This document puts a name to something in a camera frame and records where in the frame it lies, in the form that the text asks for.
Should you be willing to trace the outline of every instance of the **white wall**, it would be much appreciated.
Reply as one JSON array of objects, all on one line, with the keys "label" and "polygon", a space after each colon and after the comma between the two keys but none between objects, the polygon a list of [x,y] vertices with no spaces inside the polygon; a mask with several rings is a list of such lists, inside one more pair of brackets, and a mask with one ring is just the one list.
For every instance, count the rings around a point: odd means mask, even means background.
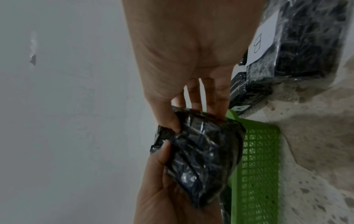
[{"label": "white wall", "polygon": [[120,1],[2,1],[0,49],[0,223],[132,223],[156,125]]}]

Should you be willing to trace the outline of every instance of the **white label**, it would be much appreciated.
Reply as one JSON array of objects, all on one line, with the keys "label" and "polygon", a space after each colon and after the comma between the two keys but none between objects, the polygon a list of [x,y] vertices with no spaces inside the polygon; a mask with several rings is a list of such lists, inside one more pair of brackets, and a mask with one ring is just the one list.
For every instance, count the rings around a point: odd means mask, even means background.
[{"label": "white label", "polygon": [[245,105],[245,106],[234,106],[233,108],[231,108],[233,111],[244,111],[247,108],[249,108],[250,105]]},{"label": "white label", "polygon": [[257,61],[273,44],[278,15],[279,10],[267,19],[267,21],[265,21],[260,27],[258,27],[257,32],[248,47],[246,65],[250,65]]},{"label": "white label", "polygon": [[240,72],[246,72],[247,71],[247,66],[246,65],[235,65],[233,67],[232,75],[231,75],[231,80]]}]

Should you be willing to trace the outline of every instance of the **skin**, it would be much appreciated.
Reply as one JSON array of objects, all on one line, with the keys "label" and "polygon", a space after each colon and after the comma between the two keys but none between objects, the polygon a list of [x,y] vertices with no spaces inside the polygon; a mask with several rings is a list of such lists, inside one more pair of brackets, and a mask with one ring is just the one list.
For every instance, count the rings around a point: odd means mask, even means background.
[{"label": "skin", "polygon": [[194,208],[186,193],[164,172],[170,149],[166,141],[147,161],[134,224],[223,224],[218,200],[202,209]]},{"label": "skin", "polygon": [[199,79],[208,113],[223,119],[229,106],[233,67],[246,52],[264,0],[123,0],[144,95],[159,125],[180,131],[172,112],[202,110]]}]

